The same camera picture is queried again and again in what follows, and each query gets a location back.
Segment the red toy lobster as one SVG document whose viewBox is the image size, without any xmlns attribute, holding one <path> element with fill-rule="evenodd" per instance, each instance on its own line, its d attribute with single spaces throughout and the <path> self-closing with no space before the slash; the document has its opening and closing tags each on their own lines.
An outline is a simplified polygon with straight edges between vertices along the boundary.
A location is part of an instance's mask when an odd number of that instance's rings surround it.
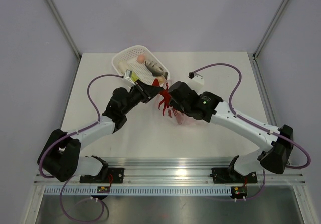
<svg viewBox="0 0 321 224">
<path fill-rule="evenodd" d="M 172 81 L 166 80 L 163 83 L 163 91 L 160 92 L 160 94 L 156 97 L 156 106 L 158 111 L 162 113 L 163 116 L 167 116 L 169 118 L 174 117 L 173 108 L 169 106 L 170 102 L 170 95 L 168 94 L 168 89 L 171 86 Z"/>
</svg>

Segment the clear zip top bag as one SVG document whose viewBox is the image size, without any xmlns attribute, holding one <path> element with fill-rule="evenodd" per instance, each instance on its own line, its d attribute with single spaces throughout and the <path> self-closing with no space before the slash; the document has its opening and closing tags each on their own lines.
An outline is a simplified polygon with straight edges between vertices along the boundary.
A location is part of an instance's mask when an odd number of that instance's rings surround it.
<svg viewBox="0 0 321 224">
<path fill-rule="evenodd" d="M 187 116 L 184 113 L 181 113 L 172 107 L 169 107 L 165 110 L 165 116 L 175 125 L 179 126 L 206 126 L 207 122 L 204 120 L 196 120 L 192 117 Z"/>
</svg>

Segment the white plastic basket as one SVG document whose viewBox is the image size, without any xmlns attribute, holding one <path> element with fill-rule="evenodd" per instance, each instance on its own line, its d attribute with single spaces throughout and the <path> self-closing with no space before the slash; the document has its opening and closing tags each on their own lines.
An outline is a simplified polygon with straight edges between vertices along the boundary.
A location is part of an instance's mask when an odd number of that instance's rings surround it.
<svg viewBox="0 0 321 224">
<path fill-rule="evenodd" d="M 156 77 L 153 77 L 152 73 L 148 71 L 144 63 L 139 63 L 137 61 L 137 57 L 141 54 L 145 56 L 146 61 L 156 62 L 158 66 L 160 66 L 164 71 L 168 73 L 168 78 L 166 80 L 170 80 L 171 75 L 168 69 L 159 61 L 159 59 L 147 47 L 142 45 L 135 45 L 117 53 L 112 58 L 112 61 L 111 61 L 112 66 L 114 70 L 117 72 L 117 74 L 123 75 L 118 68 L 118 64 L 121 61 L 126 61 L 129 64 L 129 66 L 132 67 L 132 69 L 138 75 L 138 77 L 142 82 L 151 85 L 153 81 L 156 79 Z"/>
</svg>

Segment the green toy leek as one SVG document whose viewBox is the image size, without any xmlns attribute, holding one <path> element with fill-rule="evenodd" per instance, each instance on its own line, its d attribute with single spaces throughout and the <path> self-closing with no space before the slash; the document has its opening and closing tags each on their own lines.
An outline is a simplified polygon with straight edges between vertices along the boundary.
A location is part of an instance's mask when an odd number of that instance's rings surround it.
<svg viewBox="0 0 321 224">
<path fill-rule="evenodd" d="M 132 70 L 132 71 L 133 71 L 133 74 L 132 74 L 133 82 L 136 82 L 137 80 L 140 80 L 140 78 L 138 77 L 138 75 L 134 72 L 134 70 L 132 69 L 132 67 L 129 66 L 129 64 L 128 64 L 126 61 L 121 61 L 121 62 L 119 62 L 118 68 L 119 68 L 120 72 L 123 74 L 123 76 L 124 76 L 124 73 L 125 73 L 125 71 L 126 71 L 127 69 Z"/>
</svg>

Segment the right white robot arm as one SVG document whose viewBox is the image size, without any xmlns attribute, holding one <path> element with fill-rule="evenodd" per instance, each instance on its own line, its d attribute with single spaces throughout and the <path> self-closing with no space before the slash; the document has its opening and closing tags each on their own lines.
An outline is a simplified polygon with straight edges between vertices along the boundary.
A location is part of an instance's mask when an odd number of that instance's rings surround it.
<svg viewBox="0 0 321 224">
<path fill-rule="evenodd" d="M 245 137 L 258 150 L 235 156 L 217 176 L 223 182 L 242 183 L 246 176 L 260 170 L 283 174 L 293 149 L 293 128 L 268 125 L 255 119 L 248 122 L 232 113 L 227 102 L 210 92 L 197 94 L 186 83 L 176 82 L 169 89 L 169 106 L 196 120 L 217 124 Z"/>
</svg>

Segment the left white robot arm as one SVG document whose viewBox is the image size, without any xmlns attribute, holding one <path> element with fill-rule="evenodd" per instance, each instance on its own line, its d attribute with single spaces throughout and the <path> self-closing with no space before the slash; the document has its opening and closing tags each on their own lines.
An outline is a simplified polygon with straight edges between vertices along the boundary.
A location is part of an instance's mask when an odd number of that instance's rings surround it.
<svg viewBox="0 0 321 224">
<path fill-rule="evenodd" d="M 137 80 L 130 90 L 117 88 L 103 114 L 90 125 L 71 132 L 55 129 L 51 132 L 37 163 L 44 178 L 68 181 L 75 175 L 102 183 L 109 178 L 109 165 L 97 156 L 81 157 L 80 151 L 100 138 L 120 130 L 126 114 L 139 103 L 148 103 L 163 91 L 157 79 L 152 85 Z"/>
</svg>

